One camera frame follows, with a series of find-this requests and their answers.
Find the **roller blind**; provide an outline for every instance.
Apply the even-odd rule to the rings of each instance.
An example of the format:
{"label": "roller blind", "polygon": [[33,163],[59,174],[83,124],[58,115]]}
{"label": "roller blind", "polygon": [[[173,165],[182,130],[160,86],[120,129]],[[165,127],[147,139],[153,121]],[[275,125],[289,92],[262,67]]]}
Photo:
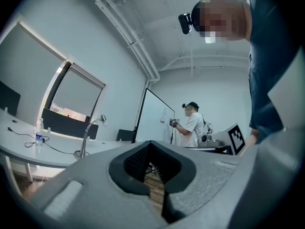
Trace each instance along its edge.
{"label": "roller blind", "polygon": [[43,96],[63,59],[17,24],[0,44],[0,81],[20,94],[16,117],[36,125]]}
{"label": "roller blind", "polygon": [[102,88],[103,85],[97,84],[72,66],[63,78],[52,102],[91,116]]}

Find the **whiteboard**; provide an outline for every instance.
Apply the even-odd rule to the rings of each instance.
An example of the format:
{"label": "whiteboard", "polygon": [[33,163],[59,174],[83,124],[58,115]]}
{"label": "whiteboard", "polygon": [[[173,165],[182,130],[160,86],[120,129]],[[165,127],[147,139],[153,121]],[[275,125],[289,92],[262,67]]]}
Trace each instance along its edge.
{"label": "whiteboard", "polygon": [[171,143],[173,128],[169,121],[174,117],[175,111],[146,89],[135,141],[155,140]]}

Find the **window frame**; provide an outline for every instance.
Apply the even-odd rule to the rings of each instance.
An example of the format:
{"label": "window frame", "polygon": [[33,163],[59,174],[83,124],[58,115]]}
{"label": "window frame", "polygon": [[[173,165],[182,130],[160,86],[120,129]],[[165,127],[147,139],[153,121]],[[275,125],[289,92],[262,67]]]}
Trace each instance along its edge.
{"label": "window frame", "polygon": [[61,85],[64,77],[66,76],[66,74],[69,72],[69,70],[71,68],[77,70],[79,73],[81,73],[84,77],[87,77],[89,80],[91,80],[92,82],[98,84],[100,87],[101,87],[101,91],[94,103],[94,106],[93,106],[93,109],[92,109],[92,112],[91,112],[91,116],[87,116],[86,117],[86,120],[84,122],[86,123],[90,123],[91,122],[91,119],[92,119],[92,116],[93,116],[93,113],[94,113],[94,110],[95,110],[95,107],[96,107],[96,104],[100,98],[100,95],[101,95],[101,92],[102,90],[104,89],[105,87],[105,84],[102,83],[101,81],[99,81],[97,78],[95,78],[94,76],[92,76],[91,74],[89,74],[88,72],[86,72],[85,70],[83,70],[81,67],[79,67],[77,64],[75,63],[71,63],[69,61],[64,61],[65,65],[63,66],[61,72],[59,73],[59,75],[57,76],[56,80],[54,81],[54,84],[49,92],[49,95],[47,97],[47,100],[45,102],[45,108],[49,109],[51,108],[51,105],[52,105],[52,102],[54,100],[54,97],[56,95],[56,92],[59,88],[59,86]]}

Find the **white t-shirt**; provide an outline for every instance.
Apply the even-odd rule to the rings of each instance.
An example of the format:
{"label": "white t-shirt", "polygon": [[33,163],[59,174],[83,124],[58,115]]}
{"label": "white t-shirt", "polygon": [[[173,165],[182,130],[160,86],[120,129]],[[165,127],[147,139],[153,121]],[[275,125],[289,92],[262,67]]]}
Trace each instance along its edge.
{"label": "white t-shirt", "polygon": [[198,147],[198,139],[203,134],[203,118],[199,113],[192,113],[189,117],[186,125],[184,126],[185,130],[188,130],[188,135],[182,135],[181,144],[182,147]]}

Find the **desk lamp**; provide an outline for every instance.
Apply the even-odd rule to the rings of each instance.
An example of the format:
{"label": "desk lamp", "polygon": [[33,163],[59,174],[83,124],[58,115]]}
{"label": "desk lamp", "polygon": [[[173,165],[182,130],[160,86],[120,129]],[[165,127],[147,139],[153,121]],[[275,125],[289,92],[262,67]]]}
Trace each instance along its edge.
{"label": "desk lamp", "polygon": [[90,127],[97,121],[102,121],[103,123],[105,123],[106,117],[102,114],[100,118],[96,119],[95,121],[92,121],[88,125],[87,129],[85,130],[84,138],[82,140],[81,149],[74,152],[74,157],[76,159],[81,159],[86,156],[86,141],[87,141],[87,137],[88,137],[88,131],[89,131]]}

